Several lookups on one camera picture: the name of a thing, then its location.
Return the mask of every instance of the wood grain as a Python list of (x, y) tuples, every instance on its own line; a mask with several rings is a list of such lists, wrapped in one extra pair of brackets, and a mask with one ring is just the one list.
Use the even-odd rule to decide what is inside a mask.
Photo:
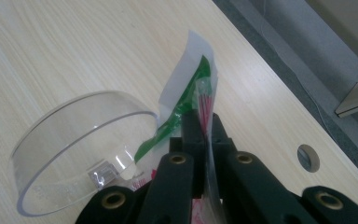
[[(215, 112), (237, 148), (294, 193), (324, 185), (358, 203), (356, 167), (212, 1), (0, 1), (0, 223), (75, 222), (86, 202), (44, 217), (17, 213), (13, 147), (49, 110), (89, 92), (125, 91), (158, 111), (190, 29), (214, 49)], [(302, 144), (318, 153), (318, 172), (299, 164)]]

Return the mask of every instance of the light wood surface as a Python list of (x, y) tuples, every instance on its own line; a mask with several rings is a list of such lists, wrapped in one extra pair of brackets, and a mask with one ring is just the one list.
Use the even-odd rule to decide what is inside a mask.
[[(358, 203), (358, 170), (212, 1), (0, 1), (0, 223), (75, 222), (86, 202), (44, 217), (17, 213), (13, 147), (49, 110), (93, 91), (125, 91), (158, 111), (190, 29), (214, 49), (214, 112), (237, 148), (294, 193), (324, 185)], [(319, 155), (318, 172), (299, 164), (302, 144)]]

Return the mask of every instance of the circular cable hole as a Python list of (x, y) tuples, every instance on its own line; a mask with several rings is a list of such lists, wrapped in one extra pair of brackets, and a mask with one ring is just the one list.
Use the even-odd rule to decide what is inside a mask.
[(175, 156), (170, 157), (170, 161), (174, 164), (181, 164), (186, 161), (186, 157), (175, 155)]
[(327, 192), (318, 192), (316, 194), (316, 200), (322, 204), (324, 207), (333, 209), (333, 210), (339, 210), (344, 207), (344, 204), (342, 201), (337, 198), (336, 196), (333, 196)]
[(315, 173), (319, 170), (320, 161), (315, 149), (308, 145), (301, 145), (297, 150), (298, 161), (301, 166), (310, 173)]
[(126, 202), (126, 196), (120, 191), (114, 191), (103, 196), (102, 205), (106, 209), (119, 208)]
[(253, 159), (250, 156), (238, 154), (237, 161), (240, 163), (248, 164), (248, 163), (251, 163), (253, 161)]

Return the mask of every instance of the clear plastic bowl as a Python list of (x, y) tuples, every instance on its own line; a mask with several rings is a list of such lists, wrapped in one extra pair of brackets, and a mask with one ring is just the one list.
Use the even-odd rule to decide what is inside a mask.
[(132, 179), (133, 155), (156, 129), (157, 115), (124, 92), (96, 92), (58, 106), (11, 155), (19, 213), (52, 213)]

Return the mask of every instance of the wooden table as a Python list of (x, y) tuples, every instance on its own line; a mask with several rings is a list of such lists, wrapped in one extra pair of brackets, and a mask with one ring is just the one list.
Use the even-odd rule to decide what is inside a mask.
[[(337, 189), (358, 203), (358, 170), (210, 0), (0, 1), (0, 223), (74, 223), (86, 202), (22, 217), (9, 199), (17, 141), (55, 106), (94, 91), (125, 91), (158, 111), (188, 30), (212, 45), (215, 112), (238, 149), (257, 155), (292, 192)], [(320, 158), (305, 171), (297, 149)]]

